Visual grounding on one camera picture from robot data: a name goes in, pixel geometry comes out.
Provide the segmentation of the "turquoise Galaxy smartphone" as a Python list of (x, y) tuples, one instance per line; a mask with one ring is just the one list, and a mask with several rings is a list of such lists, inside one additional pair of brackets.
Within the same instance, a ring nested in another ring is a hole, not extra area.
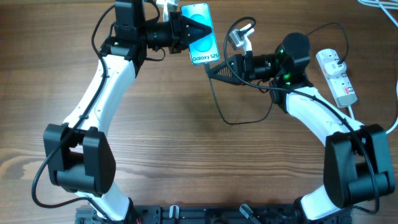
[(189, 45), (192, 64), (217, 62), (220, 59), (215, 32), (213, 28), (210, 7), (207, 3), (183, 5), (182, 15), (196, 22), (211, 27), (211, 33)]

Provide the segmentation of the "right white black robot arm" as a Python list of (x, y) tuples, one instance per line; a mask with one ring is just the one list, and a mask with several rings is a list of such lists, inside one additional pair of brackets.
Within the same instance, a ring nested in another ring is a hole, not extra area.
[(248, 37), (244, 30), (228, 33), (225, 45), (244, 53), (207, 68), (209, 78), (251, 87), (262, 81), (272, 102), (306, 125), (325, 147), (323, 183), (294, 202), (290, 221), (321, 222), (393, 193), (396, 179), (386, 131), (346, 116), (309, 82), (305, 72), (310, 62), (309, 38), (291, 33), (273, 54), (255, 56)]

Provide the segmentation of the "white power strip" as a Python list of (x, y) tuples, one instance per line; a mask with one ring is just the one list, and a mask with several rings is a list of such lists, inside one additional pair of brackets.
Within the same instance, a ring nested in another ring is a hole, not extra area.
[(335, 77), (328, 77), (324, 69), (324, 64), (332, 61), (340, 61), (340, 58), (335, 50), (324, 49), (316, 54), (316, 58), (322, 74), (329, 86), (329, 89), (335, 99), (336, 105), (339, 108), (350, 107), (353, 103), (357, 102), (358, 98), (354, 92), (353, 86), (347, 76), (347, 72), (341, 73)]

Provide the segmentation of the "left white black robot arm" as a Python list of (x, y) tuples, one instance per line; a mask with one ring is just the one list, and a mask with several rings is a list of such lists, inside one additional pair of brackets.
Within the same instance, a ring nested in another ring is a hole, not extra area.
[(107, 140), (120, 101), (147, 60), (147, 50), (177, 54), (209, 36), (205, 25), (154, 3), (159, 17), (146, 19), (144, 1), (116, 1), (111, 9), (116, 20), (100, 48), (97, 71), (79, 104), (62, 124), (44, 131), (48, 170), (55, 186), (87, 201), (101, 223), (140, 223), (131, 198), (114, 181), (116, 161)]

